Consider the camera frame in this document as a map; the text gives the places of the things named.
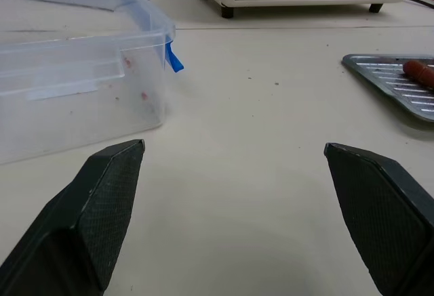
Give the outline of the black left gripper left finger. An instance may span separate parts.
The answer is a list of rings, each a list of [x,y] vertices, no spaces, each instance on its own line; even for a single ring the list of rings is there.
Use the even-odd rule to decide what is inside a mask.
[[[0,296],[103,296],[130,224],[144,140],[91,155],[0,266]]]

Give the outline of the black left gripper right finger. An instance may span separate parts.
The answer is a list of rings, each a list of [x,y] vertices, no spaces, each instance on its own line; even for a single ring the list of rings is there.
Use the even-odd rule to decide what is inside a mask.
[[[434,296],[434,198],[395,160],[324,148],[352,241],[382,296]]]

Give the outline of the grey ridged metal tray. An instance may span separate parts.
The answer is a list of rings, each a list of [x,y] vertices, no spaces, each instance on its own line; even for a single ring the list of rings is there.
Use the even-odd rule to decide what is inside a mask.
[[[418,54],[349,54],[342,58],[342,64],[413,116],[434,123],[434,89],[409,79],[403,71],[409,60],[434,69],[434,56]]]

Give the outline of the clear plastic storage box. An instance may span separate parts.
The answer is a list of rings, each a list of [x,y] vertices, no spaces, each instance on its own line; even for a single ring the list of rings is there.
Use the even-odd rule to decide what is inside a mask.
[[[0,164],[162,125],[175,31],[151,0],[0,0]]]

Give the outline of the brown sausage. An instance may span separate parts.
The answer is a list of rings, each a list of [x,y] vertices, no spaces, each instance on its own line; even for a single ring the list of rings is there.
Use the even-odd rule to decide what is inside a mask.
[[[409,60],[403,65],[403,71],[411,80],[434,89],[434,68],[418,60]]]

